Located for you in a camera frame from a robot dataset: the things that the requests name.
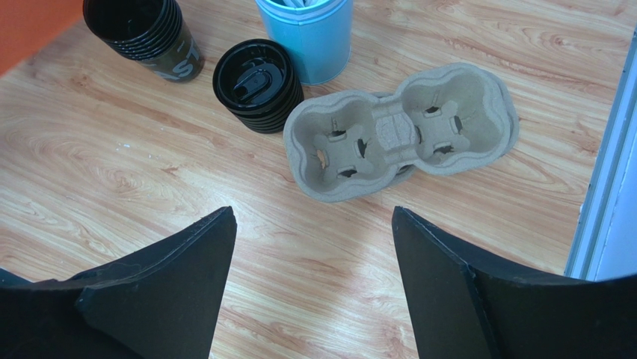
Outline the orange paper bag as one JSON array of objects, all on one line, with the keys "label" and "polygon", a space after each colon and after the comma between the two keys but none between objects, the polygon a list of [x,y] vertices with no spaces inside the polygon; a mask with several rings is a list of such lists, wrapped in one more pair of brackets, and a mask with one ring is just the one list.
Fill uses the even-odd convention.
[{"label": "orange paper bag", "polygon": [[81,7],[77,0],[1,0],[1,74],[74,25]]}]

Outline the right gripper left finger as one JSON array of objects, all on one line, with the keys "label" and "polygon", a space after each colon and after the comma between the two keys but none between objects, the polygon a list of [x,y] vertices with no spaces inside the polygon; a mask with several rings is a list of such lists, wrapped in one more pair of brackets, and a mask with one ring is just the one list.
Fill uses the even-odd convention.
[{"label": "right gripper left finger", "polygon": [[67,280],[1,271],[3,358],[207,358],[237,233],[222,207]]}]

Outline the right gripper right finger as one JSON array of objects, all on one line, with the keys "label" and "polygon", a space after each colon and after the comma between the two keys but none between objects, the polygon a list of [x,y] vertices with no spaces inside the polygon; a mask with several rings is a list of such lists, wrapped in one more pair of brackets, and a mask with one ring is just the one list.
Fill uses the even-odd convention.
[{"label": "right gripper right finger", "polygon": [[393,241],[421,358],[634,358],[636,276],[540,271],[396,207]]}]

